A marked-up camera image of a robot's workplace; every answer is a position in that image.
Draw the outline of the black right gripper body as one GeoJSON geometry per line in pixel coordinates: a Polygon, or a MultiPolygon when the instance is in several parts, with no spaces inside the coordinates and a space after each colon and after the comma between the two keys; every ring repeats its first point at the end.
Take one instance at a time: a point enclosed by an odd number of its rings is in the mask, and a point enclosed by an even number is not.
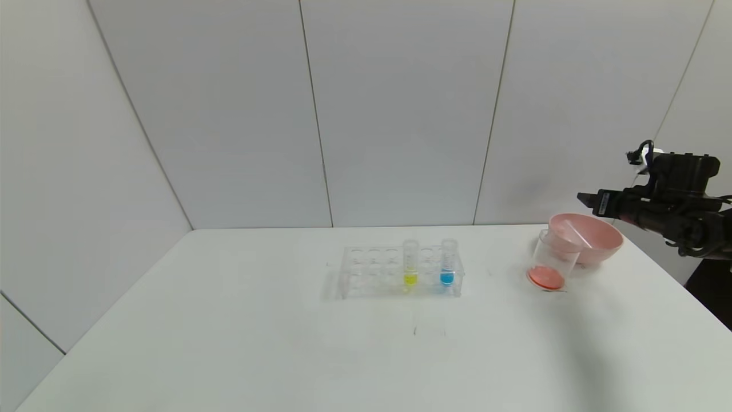
{"type": "Polygon", "coordinates": [[[646,190],[643,188],[625,188],[621,191],[601,189],[595,195],[592,214],[599,218],[617,219],[646,229],[639,219],[645,195],[646,190]]]}

